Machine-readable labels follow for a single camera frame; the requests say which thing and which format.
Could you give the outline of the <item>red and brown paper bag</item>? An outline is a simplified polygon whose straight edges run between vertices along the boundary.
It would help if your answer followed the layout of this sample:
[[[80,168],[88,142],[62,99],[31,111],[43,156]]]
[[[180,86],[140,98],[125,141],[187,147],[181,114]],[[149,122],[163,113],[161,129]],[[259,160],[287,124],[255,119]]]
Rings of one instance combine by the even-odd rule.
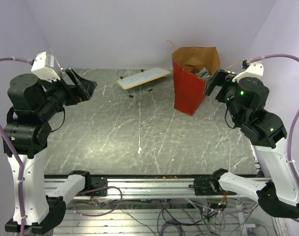
[[[176,49],[171,40],[173,52],[174,109],[192,116],[205,98],[206,80],[197,77],[202,69],[211,76],[220,69],[220,57],[216,47],[181,47]]]

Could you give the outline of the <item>small white blue wrapper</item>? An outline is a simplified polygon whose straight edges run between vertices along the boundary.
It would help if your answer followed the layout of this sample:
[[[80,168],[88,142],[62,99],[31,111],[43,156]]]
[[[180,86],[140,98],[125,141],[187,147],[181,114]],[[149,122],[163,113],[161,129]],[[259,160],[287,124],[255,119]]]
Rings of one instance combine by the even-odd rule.
[[[201,69],[198,73],[196,73],[195,76],[204,81],[210,79],[211,77],[208,69],[206,69],[205,67]]]

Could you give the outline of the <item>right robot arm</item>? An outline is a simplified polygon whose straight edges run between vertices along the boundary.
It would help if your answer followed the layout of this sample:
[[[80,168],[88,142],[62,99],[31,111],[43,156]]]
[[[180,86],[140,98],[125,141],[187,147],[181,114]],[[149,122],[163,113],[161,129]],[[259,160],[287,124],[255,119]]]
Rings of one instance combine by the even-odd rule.
[[[216,195],[222,191],[241,194],[270,216],[297,220],[299,190],[287,156],[287,132],[281,118],[264,109],[270,91],[256,77],[245,76],[234,82],[235,77],[232,72],[217,70],[206,82],[204,94],[209,96],[216,86],[221,88],[216,100],[226,105],[233,128],[239,128],[260,152],[271,180],[256,181],[219,169],[211,175],[209,190]]]

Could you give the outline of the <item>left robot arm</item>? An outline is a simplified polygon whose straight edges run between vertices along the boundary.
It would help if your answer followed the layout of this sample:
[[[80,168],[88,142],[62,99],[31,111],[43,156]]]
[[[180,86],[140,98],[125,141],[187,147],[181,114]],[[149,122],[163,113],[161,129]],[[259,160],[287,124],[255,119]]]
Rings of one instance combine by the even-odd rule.
[[[48,136],[52,133],[50,119],[66,106],[77,105],[91,99],[97,83],[84,79],[73,69],[63,70],[71,79],[44,81],[34,74],[21,74],[13,78],[8,89],[12,102],[3,129],[3,150],[11,166],[15,211],[5,224],[7,232],[44,235],[58,226],[66,207],[79,193],[92,190],[88,171],[72,171],[56,190],[45,192],[44,164]]]

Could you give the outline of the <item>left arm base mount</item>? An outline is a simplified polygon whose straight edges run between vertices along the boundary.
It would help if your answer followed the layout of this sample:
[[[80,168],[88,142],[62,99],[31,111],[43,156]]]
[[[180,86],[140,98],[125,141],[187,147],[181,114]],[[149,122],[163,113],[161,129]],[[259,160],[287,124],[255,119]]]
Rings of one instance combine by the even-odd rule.
[[[90,190],[98,189],[105,186],[108,186],[108,180],[105,177],[92,177]],[[94,197],[105,197],[107,195],[107,190],[103,189],[103,190],[84,194],[84,196],[88,196],[88,195]]]

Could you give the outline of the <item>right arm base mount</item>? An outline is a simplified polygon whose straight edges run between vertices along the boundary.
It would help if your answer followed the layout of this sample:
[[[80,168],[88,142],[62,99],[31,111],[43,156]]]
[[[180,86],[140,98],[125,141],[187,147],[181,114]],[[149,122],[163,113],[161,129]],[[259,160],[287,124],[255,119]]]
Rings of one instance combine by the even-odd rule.
[[[208,178],[196,178],[189,188],[194,190],[196,196],[207,195],[222,195],[223,191],[220,189],[219,184],[215,180]]]

